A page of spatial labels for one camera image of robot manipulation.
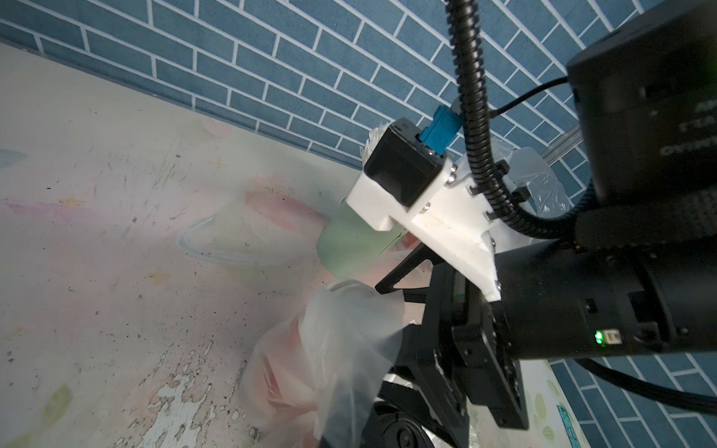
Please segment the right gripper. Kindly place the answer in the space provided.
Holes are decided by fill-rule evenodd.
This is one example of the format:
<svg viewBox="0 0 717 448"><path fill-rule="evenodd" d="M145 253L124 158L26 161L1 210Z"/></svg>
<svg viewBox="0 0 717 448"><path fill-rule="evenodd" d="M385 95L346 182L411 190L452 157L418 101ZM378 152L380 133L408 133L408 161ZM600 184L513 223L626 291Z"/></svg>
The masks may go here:
<svg viewBox="0 0 717 448"><path fill-rule="evenodd" d="M424 261L435 266L429 287L397 289ZM501 429L530 427L519 361L478 287L419 244L375 290L425 304L421 323L404 328L388 372L404 383L385 381L380 399L451 447L469 446L470 405L487 408Z"/></svg>

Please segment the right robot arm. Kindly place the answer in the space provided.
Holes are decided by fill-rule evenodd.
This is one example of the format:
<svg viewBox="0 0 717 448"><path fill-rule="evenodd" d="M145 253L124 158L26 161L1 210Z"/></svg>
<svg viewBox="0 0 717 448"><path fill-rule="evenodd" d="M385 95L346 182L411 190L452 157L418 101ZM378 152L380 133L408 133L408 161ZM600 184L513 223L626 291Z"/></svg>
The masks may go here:
<svg viewBox="0 0 717 448"><path fill-rule="evenodd" d="M408 289L423 321L403 331L392 373L361 437L364 447L469 441L469 404L503 429L527 429L521 360L572 358L600 379L671 407L714 414L715 398L652 385L598 358L716 347L716 5L666 1L568 64L592 179L556 218L523 208L493 159L485 64L474 1L446 6L472 192L489 221L535 239L502 252L502 298L422 237L378 283L393 292L422 261L431 283Z"/></svg>

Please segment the red cup black lid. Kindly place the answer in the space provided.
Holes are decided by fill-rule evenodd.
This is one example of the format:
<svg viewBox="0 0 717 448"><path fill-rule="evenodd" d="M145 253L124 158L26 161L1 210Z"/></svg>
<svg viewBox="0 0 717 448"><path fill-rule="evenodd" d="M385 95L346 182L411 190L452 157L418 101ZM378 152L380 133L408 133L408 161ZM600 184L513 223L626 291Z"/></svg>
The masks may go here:
<svg viewBox="0 0 717 448"><path fill-rule="evenodd" d="M434 448L418 422L386 401L377 401L362 433L360 448Z"/></svg>

